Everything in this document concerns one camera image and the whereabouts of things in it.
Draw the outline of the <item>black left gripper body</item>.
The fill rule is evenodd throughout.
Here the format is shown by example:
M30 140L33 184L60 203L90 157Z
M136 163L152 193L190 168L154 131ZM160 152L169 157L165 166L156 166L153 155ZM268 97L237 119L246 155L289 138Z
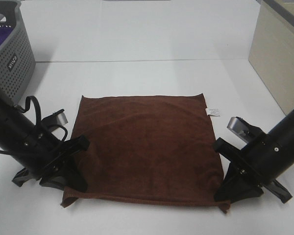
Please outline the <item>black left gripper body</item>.
M22 180L39 180L62 169L70 169L78 173L74 155L86 151L89 145L90 142L85 136L79 136L61 143L53 150L26 154L23 162Z

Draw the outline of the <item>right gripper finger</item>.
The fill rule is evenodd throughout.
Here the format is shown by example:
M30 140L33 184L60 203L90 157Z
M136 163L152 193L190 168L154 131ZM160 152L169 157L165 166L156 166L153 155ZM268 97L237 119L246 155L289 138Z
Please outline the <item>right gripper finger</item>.
M242 169L237 168L233 163L229 164L226 176L221 186L214 194L216 202L229 201L235 203L241 200L260 197L264 191L258 182L250 177Z
M273 180L270 184L266 185L266 189L279 198L283 204L287 203L293 197L277 180Z

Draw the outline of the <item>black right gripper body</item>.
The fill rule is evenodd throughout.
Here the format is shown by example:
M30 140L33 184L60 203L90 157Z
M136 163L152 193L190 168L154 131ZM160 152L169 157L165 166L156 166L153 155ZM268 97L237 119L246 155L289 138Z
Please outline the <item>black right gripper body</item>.
M218 138L213 143L213 149L235 167L243 169L252 180L263 185L270 184L284 172L281 146L269 135L263 134L242 149Z

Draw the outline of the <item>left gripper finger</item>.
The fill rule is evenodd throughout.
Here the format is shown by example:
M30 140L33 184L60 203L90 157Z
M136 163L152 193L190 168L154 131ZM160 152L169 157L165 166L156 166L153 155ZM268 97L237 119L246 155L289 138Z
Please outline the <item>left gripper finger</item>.
M26 168L23 168L22 170L20 170L19 172L16 173L16 175L12 179L12 182L16 186L21 187L25 182L27 182L31 179L37 179L37 174L29 171Z
M72 156L53 165L50 171L41 178L39 184L43 187L59 190L69 187L79 192L85 192L88 188L88 184L77 169Z

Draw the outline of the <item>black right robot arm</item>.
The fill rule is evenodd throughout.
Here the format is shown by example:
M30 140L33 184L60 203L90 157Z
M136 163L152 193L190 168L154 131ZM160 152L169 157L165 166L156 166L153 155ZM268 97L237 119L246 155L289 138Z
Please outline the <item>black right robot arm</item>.
M238 149L222 138L214 142L214 151L230 161L214 200L234 203L260 197L266 188L288 202L292 195L277 177L294 165L294 109L268 133L240 117L232 117L227 128L246 145Z

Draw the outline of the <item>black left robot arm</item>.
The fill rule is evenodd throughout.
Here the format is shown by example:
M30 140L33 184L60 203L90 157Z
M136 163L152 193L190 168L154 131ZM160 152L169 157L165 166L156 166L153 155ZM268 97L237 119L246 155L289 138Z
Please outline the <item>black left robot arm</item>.
M73 154L86 151L90 143L84 135L67 140L68 130L58 120L61 116L63 109L42 118L35 96L28 96L22 108L0 88L0 154L11 156L23 166L12 179L17 186L35 179L43 187L87 190Z

